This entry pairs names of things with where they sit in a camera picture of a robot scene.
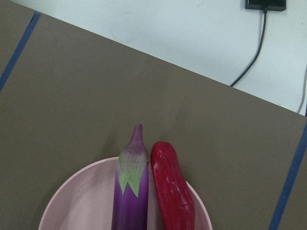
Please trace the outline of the pink plate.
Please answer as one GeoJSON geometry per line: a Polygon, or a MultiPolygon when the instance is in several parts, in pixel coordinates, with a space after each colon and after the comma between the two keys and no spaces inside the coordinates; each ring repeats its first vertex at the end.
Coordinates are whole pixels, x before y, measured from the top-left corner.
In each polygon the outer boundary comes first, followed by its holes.
{"type": "MultiPolygon", "coordinates": [[[[39,230],[110,230],[118,157],[92,163],[71,176],[53,195],[39,230]]],[[[208,212],[188,184],[195,206],[195,230],[212,230],[208,212]]],[[[148,230],[164,230],[149,164],[148,230]]]]}

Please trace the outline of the purple eggplant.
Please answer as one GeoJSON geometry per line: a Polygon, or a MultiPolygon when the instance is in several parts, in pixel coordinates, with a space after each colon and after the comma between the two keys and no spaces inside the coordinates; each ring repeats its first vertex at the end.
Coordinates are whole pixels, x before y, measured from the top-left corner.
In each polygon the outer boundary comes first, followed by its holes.
{"type": "Polygon", "coordinates": [[[137,124],[129,143],[118,156],[111,229],[147,229],[148,195],[148,154],[142,125],[137,124]]]}

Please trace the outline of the red chili pepper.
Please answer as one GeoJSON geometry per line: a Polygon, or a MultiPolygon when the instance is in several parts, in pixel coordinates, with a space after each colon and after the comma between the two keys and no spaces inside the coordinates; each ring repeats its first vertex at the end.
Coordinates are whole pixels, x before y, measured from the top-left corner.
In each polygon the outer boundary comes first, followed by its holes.
{"type": "Polygon", "coordinates": [[[170,143],[156,142],[151,151],[151,168],[158,205],[166,230],[193,230],[195,206],[170,143]]]}

